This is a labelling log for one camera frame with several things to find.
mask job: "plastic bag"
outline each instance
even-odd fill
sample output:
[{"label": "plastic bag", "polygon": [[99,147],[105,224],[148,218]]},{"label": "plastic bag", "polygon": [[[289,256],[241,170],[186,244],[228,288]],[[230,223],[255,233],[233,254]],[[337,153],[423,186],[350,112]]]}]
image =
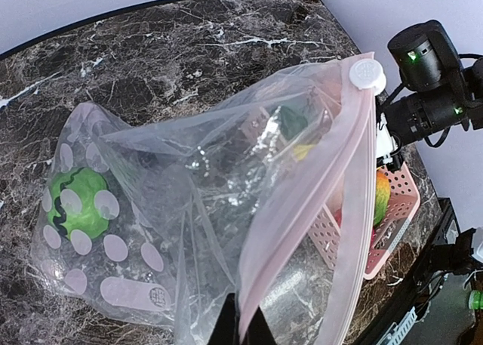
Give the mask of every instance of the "plastic bag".
[{"label": "plastic bag", "polygon": [[110,318],[170,326],[182,344],[206,343],[237,292],[244,334],[348,168],[322,323],[345,334],[374,207],[374,96],[348,79],[367,57],[283,69],[208,112],[139,128],[79,104],[32,239],[46,283]]}]

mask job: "black cable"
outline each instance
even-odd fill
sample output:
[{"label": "black cable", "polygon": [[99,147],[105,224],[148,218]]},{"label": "black cable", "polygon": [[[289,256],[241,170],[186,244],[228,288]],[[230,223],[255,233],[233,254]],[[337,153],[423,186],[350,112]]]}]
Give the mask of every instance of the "black cable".
[{"label": "black cable", "polygon": [[380,105],[380,109],[381,109],[381,112],[384,112],[384,109],[389,106],[393,100],[398,96],[398,94],[401,93],[402,89],[405,87],[405,85],[403,83],[401,83],[398,87],[396,87],[396,89],[386,98],[386,100],[381,103]]},{"label": "black cable", "polygon": [[432,143],[429,137],[425,137],[424,141],[428,144],[429,147],[440,147],[446,140],[446,137],[448,137],[448,134],[450,133],[450,129],[451,129],[451,126],[446,128],[441,134],[439,140],[436,141],[436,143]]},{"label": "black cable", "polygon": [[428,282],[426,282],[426,284],[423,287],[418,289],[417,293],[422,294],[424,290],[426,290],[428,286],[430,286],[434,282],[435,279],[440,280],[443,276],[447,274],[448,272],[446,271],[438,271],[433,277],[431,277],[431,279],[428,280]]},{"label": "black cable", "polygon": [[438,283],[436,284],[435,288],[429,293],[429,296],[424,300],[424,302],[417,304],[415,307],[416,314],[419,315],[419,311],[424,310],[426,305],[431,302],[441,291],[443,282],[445,281],[445,276],[447,273],[443,273],[438,280]]},{"label": "black cable", "polygon": [[474,54],[474,53],[463,53],[463,54],[458,54],[458,57],[464,60],[465,58],[468,58],[470,60],[478,60],[480,58],[483,58],[483,55],[481,54]]},{"label": "black cable", "polygon": [[398,135],[392,135],[392,137],[394,137],[394,140],[396,141],[395,144],[398,148],[396,150],[394,150],[393,152],[391,152],[391,156],[396,156],[401,152],[402,143],[401,143],[401,139],[399,138]]}]

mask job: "green ball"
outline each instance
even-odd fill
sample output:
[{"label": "green ball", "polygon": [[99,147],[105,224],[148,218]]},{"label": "green ball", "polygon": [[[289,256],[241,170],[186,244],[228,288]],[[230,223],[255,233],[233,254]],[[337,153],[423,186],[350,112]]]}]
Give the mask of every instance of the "green ball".
[{"label": "green ball", "polygon": [[94,205],[94,197],[100,190],[107,190],[107,182],[101,174],[90,168],[75,168],[67,173],[57,174],[50,185],[52,195],[52,209],[47,213],[48,221],[54,225],[54,217],[61,217],[56,209],[56,199],[60,203],[60,193],[63,189],[70,189],[64,193],[71,198],[71,202],[63,203],[66,221],[61,225],[67,230],[67,238],[74,229],[79,229],[94,239],[107,230],[109,220],[100,216]]}]

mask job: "green light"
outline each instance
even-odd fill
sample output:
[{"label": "green light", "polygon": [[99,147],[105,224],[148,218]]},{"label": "green light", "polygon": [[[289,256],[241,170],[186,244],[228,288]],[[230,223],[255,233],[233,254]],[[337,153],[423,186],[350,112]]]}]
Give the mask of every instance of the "green light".
[{"label": "green light", "polygon": [[417,54],[415,51],[411,51],[411,52],[408,52],[408,56],[410,57],[410,59],[414,62],[415,60],[417,60]]}]

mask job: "green bottle cap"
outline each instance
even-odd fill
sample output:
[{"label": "green bottle cap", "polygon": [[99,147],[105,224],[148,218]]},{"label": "green bottle cap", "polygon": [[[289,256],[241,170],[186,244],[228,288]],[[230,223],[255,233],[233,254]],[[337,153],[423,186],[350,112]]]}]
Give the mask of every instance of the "green bottle cap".
[{"label": "green bottle cap", "polygon": [[481,291],[471,291],[468,300],[468,307],[471,310],[483,310],[483,298],[481,295],[483,292]]}]

